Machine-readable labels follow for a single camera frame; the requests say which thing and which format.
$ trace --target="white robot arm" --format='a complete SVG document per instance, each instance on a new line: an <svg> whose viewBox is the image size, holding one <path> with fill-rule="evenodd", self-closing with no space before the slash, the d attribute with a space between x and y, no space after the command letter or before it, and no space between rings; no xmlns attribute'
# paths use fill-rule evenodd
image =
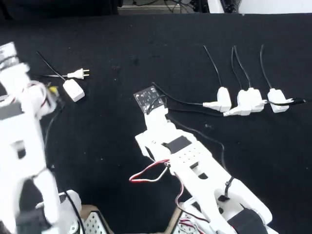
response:
<svg viewBox="0 0 312 234"><path fill-rule="evenodd" d="M0 83L7 92L0 102L0 220L14 233L68 233L77 219L68 198L60 201L55 178L47 168L39 120L53 112L56 100L46 87L30 80L29 67L20 63L13 43L0 47ZM25 180L32 179L43 202L20 212ZM81 200L68 191L76 208Z"/></svg>
<svg viewBox="0 0 312 234"><path fill-rule="evenodd" d="M267 226L272 220L269 209L219 165L194 135L166 119L168 109L153 86L135 98L147 127L136 136L142 154L155 161L169 159L172 175L179 178L201 211L190 202L184 204L184 210L204 219L195 221L205 234L277 234Z"/></svg>

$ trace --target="white plug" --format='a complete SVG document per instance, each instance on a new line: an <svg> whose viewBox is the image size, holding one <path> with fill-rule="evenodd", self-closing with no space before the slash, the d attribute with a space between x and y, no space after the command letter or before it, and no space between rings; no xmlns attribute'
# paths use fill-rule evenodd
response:
<svg viewBox="0 0 312 234"><path fill-rule="evenodd" d="M237 106L233 109L224 112L223 115L226 116L248 116L252 111L252 106L250 104L248 92L245 90L240 90L237 94Z"/></svg>
<svg viewBox="0 0 312 234"><path fill-rule="evenodd" d="M79 84L73 80L73 79L68 79L63 83L63 87L67 94L70 96L70 98L76 102L84 97L84 91L83 89L79 86Z"/></svg>
<svg viewBox="0 0 312 234"><path fill-rule="evenodd" d="M274 89L274 88L270 89L268 93L268 100L273 103L288 103L288 102L293 101L292 98L286 99L283 92L280 89ZM287 111L289 108L289 106L276 106L271 103L270 105L274 113L284 112L284 111Z"/></svg>
<svg viewBox="0 0 312 234"><path fill-rule="evenodd" d="M220 112L229 111L232 107L232 103L228 89L220 87L216 96L217 101L204 102L203 107L211 108Z"/></svg>
<svg viewBox="0 0 312 234"><path fill-rule="evenodd" d="M252 112L261 112L264 109L266 100L262 100L260 91L258 89L249 88L247 90L250 104L252 106Z"/></svg>
<svg viewBox="0 0 312 234"><path fill-rule="evenodd" d="M89 72L90 70L84 70L83 68L78 69L75 72L68 73L68 78L78 78L78 79L84 79L84 77L88 77L90 74L85 74L85 72Z"/></svg>

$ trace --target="power adapter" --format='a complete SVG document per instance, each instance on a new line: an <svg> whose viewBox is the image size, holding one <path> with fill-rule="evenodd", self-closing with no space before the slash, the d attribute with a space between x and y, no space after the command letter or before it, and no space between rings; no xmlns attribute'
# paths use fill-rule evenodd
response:
<svg viewBox="0 0 312 234"><path fill-rule="evenodd" d="M66 80L63 83L63 88L74 102L79 101L85 96L83 89L73 79Z"/></svg>

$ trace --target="small circuit board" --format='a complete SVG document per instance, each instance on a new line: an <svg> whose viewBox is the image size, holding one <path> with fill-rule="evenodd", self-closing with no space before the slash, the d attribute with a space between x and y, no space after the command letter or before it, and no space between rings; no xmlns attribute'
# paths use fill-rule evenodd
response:
<svg viewBox="0 0 312 234"><path fill-rule="evenodd" d="M138 105L140 106L143 113L146 113L148 111L148 108L152 104L152 102L159 97L159 93L157 92L156 88L154 86L151 86L147 89L144 89L140 92L137 92L133 94ZM161 105L164 105L164 102L162 99L158 99L154 103L154 108L157 108Z"/></svg>

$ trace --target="black tablecloth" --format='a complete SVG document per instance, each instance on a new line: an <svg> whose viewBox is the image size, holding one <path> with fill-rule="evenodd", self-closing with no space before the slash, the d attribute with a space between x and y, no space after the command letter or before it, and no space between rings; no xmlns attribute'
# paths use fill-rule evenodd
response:
<svg viewBox="0 0 312 234"><path fill-rule="evenodd" d="M206 44L234 102L239 86L230 67L232 45L237 45L253 87L266 97L269 88L259 64L265 44L265 67L273 86L289 98L311 97L311 28L312 15L58 19L3 25L0 44L14 41L19 57L35 74L50 73L36 50L61 73L91 70L89 78L78 81L84 100L73 103L61 92L66 107L51 129L48 160L58 180L77 191L82 203L98 206L116 233L142 233L166 228L179 184L169 174L159 183L128 182L150 163L134 138L146 127L133 93L156 81L184 100L215 100L218 81L202 49ZM62 85L58 78L52 82ZM171 113L222 141L229 171L268 205L271 226L292 234L312 228L311 114L309 104L281 114L268 105L248 117ZM49 118L43 119L43 129ZM218 159L220 148L197 137Z"/></svg>

